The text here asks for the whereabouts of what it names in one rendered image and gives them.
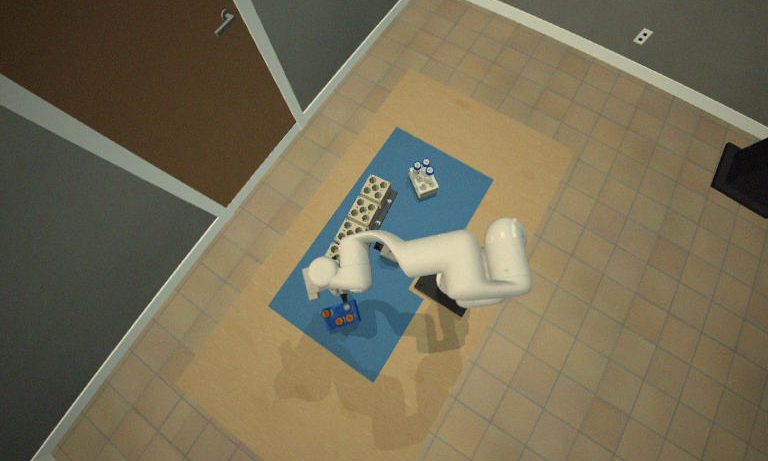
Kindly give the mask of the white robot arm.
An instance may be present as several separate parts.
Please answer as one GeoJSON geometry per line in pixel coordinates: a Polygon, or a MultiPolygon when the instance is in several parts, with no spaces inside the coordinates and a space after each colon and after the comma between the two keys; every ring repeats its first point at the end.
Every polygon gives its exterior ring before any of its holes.
{"type": "Polygon", "coordinates": [[[325,288],[334,288],[330,289],[334,294],[338,294],[339,289],[369,290],[372,286],[369,244],[373,242],[384,242],[408,277],[437,274],[439,289],[463,308],[496,305],[506,298],[525,295],[532,288],[525,251],[526,229],[518,220],[502,217],[488,226],[481,248],[468,230],[408,241],[383,230],[347,235],[339,244],[340,264],[331,257],[321,256],[312,261],[309,270],[302,269],[309,301],[320,298],[319,292],[325,288]]]}

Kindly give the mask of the blue bench mat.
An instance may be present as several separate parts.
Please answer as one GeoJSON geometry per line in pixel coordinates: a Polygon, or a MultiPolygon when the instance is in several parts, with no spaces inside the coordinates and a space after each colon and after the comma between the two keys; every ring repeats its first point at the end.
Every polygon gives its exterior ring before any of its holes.
{"type": "Polygon", "coordinates": [[[337,243],[334,238],[370,174],[398,192],[379,230],[406,241],[465,230],[494,179],[396,127],[268,305],[374,383],[424,300],[408,289],[415,278],[381,257],[376,242],[371,243],[372,287],[347,293],[347,301],[356,300],[361,321],[327,331],[322,309],[343,301],[329,289],[309,301],[302,274],[337,243]],[[425,158],[439,189],[419,199],[409,168],[425,158]]]}

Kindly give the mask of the beige bucket adapter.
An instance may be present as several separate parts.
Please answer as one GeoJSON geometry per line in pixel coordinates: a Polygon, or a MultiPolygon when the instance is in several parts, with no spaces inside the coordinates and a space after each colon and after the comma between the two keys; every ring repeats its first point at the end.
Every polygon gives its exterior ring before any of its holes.
{"type": "Polygon", "coordinates": [[[370,230],[379,212],[380,209],[378,204],[358,196],[347,216],[350,221],[370,230]],[[366,208],[368,208],[368,210],[366,208]]]}
{"type": "Polygon", "coordinates": [[[363,231],[367,231],[367,228],[357,223],[354,223],[348,219],[345,219],[337,235],[335,236],[335,240],[339,244],[341,239],[344,238],[345,236],[358,233],[358,232],[363,232],[363,231]]]}
{"type": "Polygon", "coordinates": [[[339,245],[334,243],[334,242],[332,242],[332,244],[330,245],[330,247],[329,247],[327,253],[325,254],[325,256],[328,256],[328,257],[336,256],[336,259],[340,260],[339,250],[338,249],[339,249],[339,245]]]}
{"type": "Polygon", "coordinates": [[[382,209],[390,192],[391,192],[390,182],[370,174],[360,194],[361,194],[361,197],[375,204],[378,204],[379,208],[382,209]]]}

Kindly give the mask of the cream tube rack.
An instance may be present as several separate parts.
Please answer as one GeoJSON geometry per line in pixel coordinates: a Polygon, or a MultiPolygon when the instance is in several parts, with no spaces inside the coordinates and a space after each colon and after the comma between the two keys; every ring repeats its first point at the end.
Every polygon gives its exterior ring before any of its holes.
{"type": "Polygon", "coordinates": [[[422,171],[421,169],[418,175],[413,174],[413,167],[412,167],[409,169],[409,176],[414,185],[414,188],[417,192],[419,199],[426,197],[428,195],[434,194],[438,191],[439,186],[433,174],[431,179],[428,180],[425,178],[425,172],[422,171]]]}

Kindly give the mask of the blue tube rack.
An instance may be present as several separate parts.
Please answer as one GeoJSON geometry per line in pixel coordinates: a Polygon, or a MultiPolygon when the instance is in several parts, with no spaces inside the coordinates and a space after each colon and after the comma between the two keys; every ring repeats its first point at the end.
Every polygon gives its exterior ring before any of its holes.
{"type": "Polygon", "coordinates": [[[326,328],[327,328],[327,331],[330,331],[330,330],[334,330],[334,329],[337,329],[337,328],[340,328],[340,327],[343,327],[343,326],[346,326],[346,325],[349,325],[349,324],[353,324],[353,323],[356,323],[356,322],[359,322],[359,321],[361,321],[361,318],[360,318],[360,315],[359,315],[359,311],[358,311],[358,307],[357,307],[357,304],[356,304],[356,300],[350,300],[350,301],[347,301],[347,302],[348,302],[348,303],[351,303],[351,304],[353,304],[353,309],[352,309],[351,311],[349,311],[349,312],[345,312],[345,311],[343,311],[343,309],[342,309],[342,306],[343,306],[343,304],[344,304],[344,303],[340,303],[340,304],[337,304],[337,305],[334,305],[334,306],[331,306],[331,307],[328,307],[328,308],[327,308],[327,309],[331,309],[331,310],[333,310],[333,315],[332,315],[332,317],[329,317],[329,318],[327,318],[327,319],[325,319],[325,318],[324,318],[324,320],[325,320],[325,324],[326,324],[326,328]],[[341,306],[341,307],[339,307],[339,306],[341,306]],[[342,311],[343,311],[343,312],[342,312],[342,311]],[[337,314],[337,313],[338,313],[338,314],[337,314]],[[342,314],[340,314],[340,313],[342,313],[342,314]],[[337,316],[343,316],[343,317],[345,317],[345,315],[346,315],[347,313],[353,313],[353,314],[355,314],[355,316],[356,316],[356,319],[355,319],[355,321],[353,321],[352,323],[348,323],[348,322],[345,322],[345,324],[343,324],[342,326],[336,326],[336,325],[335,325],[335,323],[334,323],[334,319],[335,319],[337,316]],[[335,327],[334,327],[334,326],[335,326],[335,327]],[[333,328],[332,328],[332,327],[333,327],[333,328]]]}

